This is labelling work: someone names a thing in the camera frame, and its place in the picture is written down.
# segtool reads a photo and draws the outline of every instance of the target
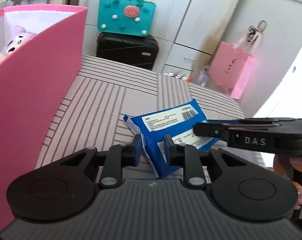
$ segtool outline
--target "white wall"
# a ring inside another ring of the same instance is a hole
[[[280,85],[254,117],[302,118],[302,48]]]
[[[222,38],[234,44],[250,25],[267,21],[255,52],[249,84],[238,101],[252,117],[279,85],[302,47],[302,3],[294,0],[240,0]]]

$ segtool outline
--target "drawer handle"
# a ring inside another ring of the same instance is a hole
[[[192,59],[189,59],[189,58],[186,58],[186,57],[184,57],[183,59],[185,59],[185,60],[190,60],[190,61],[192,61],[192,62],[195,62],[195,60],[192,60]]]

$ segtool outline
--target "striped tabletop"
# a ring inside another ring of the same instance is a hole
[[[35,168],[88,146],[108,150],[134,137],[123,115],[136,116],[178,106],[195,98],[208,119],[244,118],[229,96],[149,70],[83,56],[82,67],[57,110]],[[226,147],[236,155],[264,166],[260,153]],[[178,170],[169,178],[181,178]],[[136,168],[123,169],[124,178],[154,178],[144,156]]]

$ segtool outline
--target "metal pivot screw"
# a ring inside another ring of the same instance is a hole
[[[101,183],[106,186],[115,185],[116,182],[117,182],[116,178],[113,178],[113,177],[105,177],[101,180]]]
[[[212,145],[212,146],[211,146],[211,149],[212,149],[212,150],[218,150],[218,149],[220,149],[220,148],[219,148],[218,146]]]
[[[189,183],[193,186],[200,186],[205,182],[204,179],[200,178],[200,177],[192,177],[189,179]]]

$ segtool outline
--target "pink paper bag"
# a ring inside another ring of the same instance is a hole
[[[209,70],[210,77],[221,92],[234,99],[241,98],[254,65],[252,53],[258,46],[260,37],[261,34],[257,33],[253,44],[246,41],[246,35],[235,46],[221,42]],[[247,43],[245,47],[249,50],[248,53],[246,49],[240,48],[244,42]]]
[[[0,10],[0,51],[16,25],[36,35],[0,63],[0,230],[14,217],[6,190],[35,167],[43,139],[81,68],[87,8],[21,5]]]

